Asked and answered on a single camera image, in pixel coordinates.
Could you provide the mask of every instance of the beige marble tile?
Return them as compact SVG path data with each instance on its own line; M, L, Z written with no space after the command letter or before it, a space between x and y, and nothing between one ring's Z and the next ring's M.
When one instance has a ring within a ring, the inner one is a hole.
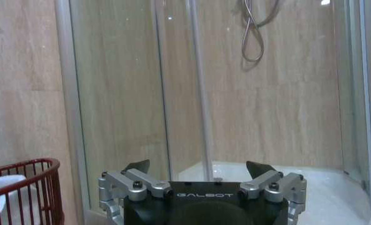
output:
M273 3L257 1L257 18ZM241 3L198 1L198 17L214 159L342 168L333 5L282 2L254 68L242 59Z
M0 91L0 165L32 158L60 161L67 224L76 224L76 206L62 91Z
M0 165L60 160L67 224L78 224L55 2L0 0Z
M202 162L205 134L187 0L156 1L173 176Z
M166 122L151 1L72 0L80 105L92 209L98 178L151 159L169 179Z
M62 90L56 32L52 0L0 0L0 90Z

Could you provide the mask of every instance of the glass shower door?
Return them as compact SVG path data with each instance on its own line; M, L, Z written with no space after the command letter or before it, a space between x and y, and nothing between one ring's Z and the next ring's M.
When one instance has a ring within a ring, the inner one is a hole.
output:
M91 209L98 178L151 160L170 179L163 86L154 4L71 0Z

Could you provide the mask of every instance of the shower floor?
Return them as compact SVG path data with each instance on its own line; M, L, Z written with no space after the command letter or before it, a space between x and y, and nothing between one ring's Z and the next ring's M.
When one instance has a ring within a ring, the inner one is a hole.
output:
M285 174L299 173L307 179L306 211L302 225L368 225L371 220L370 200L359 183L342 171L311 167L274 166ZM182 181L203 181L203 166L197 164L179 174ZM214 177L223 181L251 180L242 163L214 162Z

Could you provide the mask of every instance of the silver metal bracket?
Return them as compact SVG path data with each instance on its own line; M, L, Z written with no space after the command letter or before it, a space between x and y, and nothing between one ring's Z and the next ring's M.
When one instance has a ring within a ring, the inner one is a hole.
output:
M164 198L166 195L171 194L173 188L167 181L159 181L148 174L143 173L138 169L130 169L126 172L126 176L132 180L140 180L151 191L151 195L156 198Z
M246 193L247 199L257 199L265 187L282 177L283 174L281 172L270 170L254 180L241 183L241 190Z
M277 183L265 188L265 197L270 202L281 203L289 200L289 225L297 225L298 216L306 207L306 179L297 173L290 173Z
M106 172L98 180L99 207L107 212L107 217L116 225L123 225L120 215L122 199L128 196L131 201L139 202L147 198L147 186L140 181L132 181L118 172Z

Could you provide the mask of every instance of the shower hose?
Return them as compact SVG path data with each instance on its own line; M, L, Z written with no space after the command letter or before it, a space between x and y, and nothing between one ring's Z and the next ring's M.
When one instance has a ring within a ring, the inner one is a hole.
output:
M269 24L270 21L275 18L275 15L277 15L278 10L279 10L279 1L281 0L275 1L273 10L271 10L267 18L262 22L257 22L257 19L255 19L254 13L253 13L253 0L243 0L245 20L246 20L247 27L246 27L245 37L243 37L242 53L243 53L243 58L249 62L259 62L259 60L263 56L265 42L263 42L262 33L259 31L259 28L263 27L266 24ZM259 43L259 47L261 47L261 52L259 52L259 54L255 58L249 58L249 56L246 54L249 31L251 31L254 33L255 38L257 38L258 43Z

